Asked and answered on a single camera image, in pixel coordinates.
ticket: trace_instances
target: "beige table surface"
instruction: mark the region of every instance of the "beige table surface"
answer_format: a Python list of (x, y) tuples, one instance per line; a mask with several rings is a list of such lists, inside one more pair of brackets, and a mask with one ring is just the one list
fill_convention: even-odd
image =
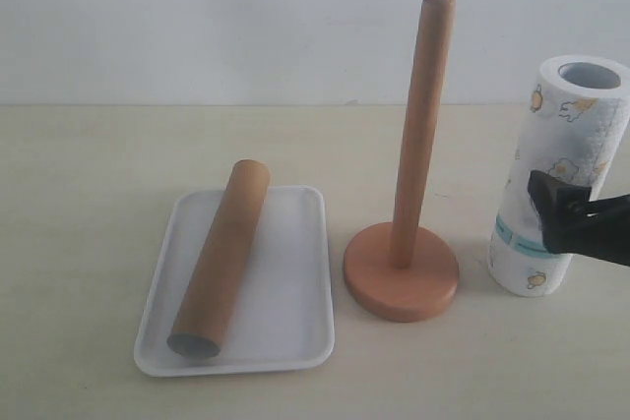
[[(630, 418), (630, 270), (576, 257), (537, 299), (486, 272), (523, 113), (442, 108), (422, 222), (461, 285), (443, 316), (398, 325), (354, 303), (342, 256), (391, 218), (402, 107), (0, 108), (0, 418)], [(171, 207), (242, 157), (324, 194), (334, 352), (292, 373), (147, 377), (132, 349)], [(601, 196), (629, 176), (626, 140)]]

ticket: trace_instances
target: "cylindrical tube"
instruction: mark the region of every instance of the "cylindrical tube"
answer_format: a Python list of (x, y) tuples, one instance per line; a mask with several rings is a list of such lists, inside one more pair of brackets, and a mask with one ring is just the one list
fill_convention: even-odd
[(408, 268), (413, 257), (454, 17), (455, 0), (423, 0), (394, 203), (389, 250), (394, 268)]
[(541, 296), (561, 284), (572, 255), (542, 244), (528, 193), (532, 170), (592, 186), (596, 199), (630, 117), (630, 69), (591, 56), (542, 63), (510, 166), (488, 251), (488, 268), (509, 291)]
[(221, 351), (269, 182), (260, 162), (234, 165), (167, 340), (174, 352), (200, 360)]

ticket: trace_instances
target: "white plastic tray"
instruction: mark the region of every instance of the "white plastic tray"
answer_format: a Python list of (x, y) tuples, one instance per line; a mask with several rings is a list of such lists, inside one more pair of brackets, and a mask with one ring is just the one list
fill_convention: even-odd
[(268, 191), (221, 353), (191, 362), (166, 345), (221, 196), (194, 192), (175, 203), (134, 346), (136, 364), (168, 377), (323, 363), (335, 342), (324, 199), (303, 186)]

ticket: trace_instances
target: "round wooden base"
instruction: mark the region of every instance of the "round wooden base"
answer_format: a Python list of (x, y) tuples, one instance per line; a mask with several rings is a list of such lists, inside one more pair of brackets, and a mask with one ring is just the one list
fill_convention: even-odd
[(417, 322), (444, 312), (457, 290), (460, 269), (448, 245), (418, 227), (411, 266), (389, 265), (392, 223), (378, 223), (357, 233), (344, 255), (344, 278), (354, 299), (366, 310), (393, 322)]

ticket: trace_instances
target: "wooden paper towel holder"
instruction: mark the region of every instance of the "wooden paper towel holder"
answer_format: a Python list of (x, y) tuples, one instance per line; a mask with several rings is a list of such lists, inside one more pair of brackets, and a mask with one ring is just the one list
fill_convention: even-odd
[(344, 255), (348, 291), (366, 310), (394, 322), (437, 316), (451, 304), (459, 267), (449, 246), (418, 227), (429, 170), (455, 0), (423, 0), (401, 145), (392, 222), (369, 226)]

